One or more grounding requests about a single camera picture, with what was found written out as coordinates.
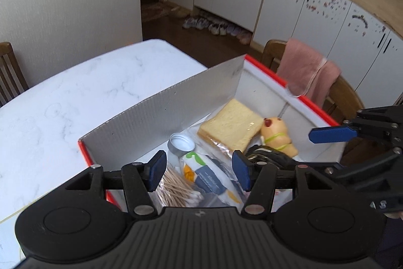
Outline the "person's hand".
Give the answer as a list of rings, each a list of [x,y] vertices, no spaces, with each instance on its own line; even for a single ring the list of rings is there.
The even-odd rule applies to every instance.
[[[386,213],[385,216],[387,216],[388,218],[391,218],[391,219],[401,219],[401,220],[403,220],[403,211]]]

